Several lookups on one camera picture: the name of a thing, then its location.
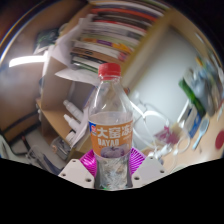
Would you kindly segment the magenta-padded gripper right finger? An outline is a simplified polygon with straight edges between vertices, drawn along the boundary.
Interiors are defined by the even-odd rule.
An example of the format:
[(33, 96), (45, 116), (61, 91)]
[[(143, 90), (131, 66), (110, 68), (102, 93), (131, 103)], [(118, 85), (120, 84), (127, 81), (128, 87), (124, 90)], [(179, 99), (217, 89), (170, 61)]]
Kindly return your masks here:
[(145, 156), (132, 148), (129, 157), (129, 173), (132, 187), (140, 188), (166, 176), (166, 170), (153, 156)]

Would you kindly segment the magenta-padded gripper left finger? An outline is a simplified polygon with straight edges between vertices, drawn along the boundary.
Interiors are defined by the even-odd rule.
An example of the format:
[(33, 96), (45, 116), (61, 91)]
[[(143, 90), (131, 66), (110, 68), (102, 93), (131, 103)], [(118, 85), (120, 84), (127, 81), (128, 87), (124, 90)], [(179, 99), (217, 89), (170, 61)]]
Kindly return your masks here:
[(71, 159), (59, 177), (84, 188), (94, 188), (97, 175), (97, 162), (94, 152), (90, 150), (80, 159)]

